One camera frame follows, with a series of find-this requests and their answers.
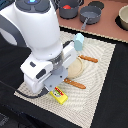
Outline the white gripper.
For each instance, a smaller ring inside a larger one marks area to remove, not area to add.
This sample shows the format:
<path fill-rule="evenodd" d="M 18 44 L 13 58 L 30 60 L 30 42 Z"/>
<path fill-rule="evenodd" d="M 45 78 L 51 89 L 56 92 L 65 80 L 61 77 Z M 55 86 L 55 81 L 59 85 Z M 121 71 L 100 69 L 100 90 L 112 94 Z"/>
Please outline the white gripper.
<path fill-rule="evenodd" d="M 32 93 L 47 94 L 68 76 L 67 69 L 77 56 L 74 42 L 42 42 L 30 49 L 31 54 L 21 65 L 24 82 Z"/>

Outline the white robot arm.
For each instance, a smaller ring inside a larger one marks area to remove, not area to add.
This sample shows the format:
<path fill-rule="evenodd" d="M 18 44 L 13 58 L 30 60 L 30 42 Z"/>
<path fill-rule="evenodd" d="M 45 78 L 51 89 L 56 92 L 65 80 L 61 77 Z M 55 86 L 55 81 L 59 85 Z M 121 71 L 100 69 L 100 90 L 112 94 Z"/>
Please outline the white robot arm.
<path fill-rule="evenodd" d="M 10 44 L 31 49 L 21 70 L 32 93 L 47 94 L 68 76 L 77 53 L 73 41 L 60 41 L 51 0 L 15 0 L 0 11 L 0 33 Z"/>

